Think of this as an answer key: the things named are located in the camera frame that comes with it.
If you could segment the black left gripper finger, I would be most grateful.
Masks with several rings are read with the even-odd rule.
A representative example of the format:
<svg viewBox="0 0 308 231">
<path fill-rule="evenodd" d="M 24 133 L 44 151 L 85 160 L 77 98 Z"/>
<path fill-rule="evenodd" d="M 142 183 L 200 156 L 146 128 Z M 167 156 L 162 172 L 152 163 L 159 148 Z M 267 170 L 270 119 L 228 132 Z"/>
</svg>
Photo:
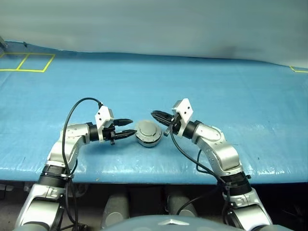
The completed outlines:
<svg viewBox="0 0 308 231">
<path fill-rule="evenodd" d="M 132 135 L 134 135 L 137 131 L 134 129 L 128 129 L 128 130 L 124 130 L 121 131 L 119 133 L 115 133 L 114 134 L 114 140 L 120 140 L 120 139 L 125 139 L 128 138 Z"/>
<path fill-rule="evenodd" d="M 114 124 L 114 126 L 125 126 L 125 125 L 132 123 L 132 122 L 133 122 L 133 120 L 131 120 L 131 119 L 122 118 L 122 119 L 115 119 L 113 121 L 113 124 Z"/>
</svg>

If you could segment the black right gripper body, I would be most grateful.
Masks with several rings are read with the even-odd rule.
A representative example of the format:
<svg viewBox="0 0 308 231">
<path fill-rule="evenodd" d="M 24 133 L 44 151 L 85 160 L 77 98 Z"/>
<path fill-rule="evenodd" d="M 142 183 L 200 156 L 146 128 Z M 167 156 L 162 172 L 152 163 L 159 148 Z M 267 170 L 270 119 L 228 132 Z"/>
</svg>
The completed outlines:
<svg viewBox="0 0 308 231">
<path fill-rule="evenodd" d="M 166 130 L 164 131 L 164 136 L 168 136 L 171 133 L 171 127 L 173 128 L 173 134 L 178 135 L 179 129 L 181 127 L 181 117 L 179 114 L 176 115 L 171 115 L 168 114 L 165 116 L 165 126 L 167 127 Z"/>
</svg>

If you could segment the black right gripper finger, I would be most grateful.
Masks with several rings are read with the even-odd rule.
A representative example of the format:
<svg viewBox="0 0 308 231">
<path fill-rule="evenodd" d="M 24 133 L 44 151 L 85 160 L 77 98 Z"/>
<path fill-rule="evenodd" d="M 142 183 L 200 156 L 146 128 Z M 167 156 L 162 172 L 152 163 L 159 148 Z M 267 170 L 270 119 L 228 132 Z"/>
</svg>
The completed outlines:
<svg viewBox="0 0 308 231">
<path fill-rule="evenodd" d="M 154 119 L 165 126 L 170 126 L 172 124 L 172 118 L 168 116 L 158 115 L 158 116 L 154 116 Z"/>
<path fill-rule="evenodd" d="M 171 120 L 172 115 L 163 111 L 154 110 L 151 112 L 151 116 L 156 120 Z"/>
</svg>

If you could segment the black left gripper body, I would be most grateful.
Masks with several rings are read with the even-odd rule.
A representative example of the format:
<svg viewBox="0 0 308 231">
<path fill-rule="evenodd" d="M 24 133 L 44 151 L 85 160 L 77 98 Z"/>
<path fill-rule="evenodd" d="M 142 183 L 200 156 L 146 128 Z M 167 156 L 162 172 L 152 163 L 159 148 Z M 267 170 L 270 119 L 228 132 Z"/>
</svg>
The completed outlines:
<svg viewBox="0 0 308 231">
<path fill-rule="evenodd" d="M 111 145 L 115 145 L 115 126 L 113 122 L 103 128 L 103 140 L 109 141 Z"/>
</svg>

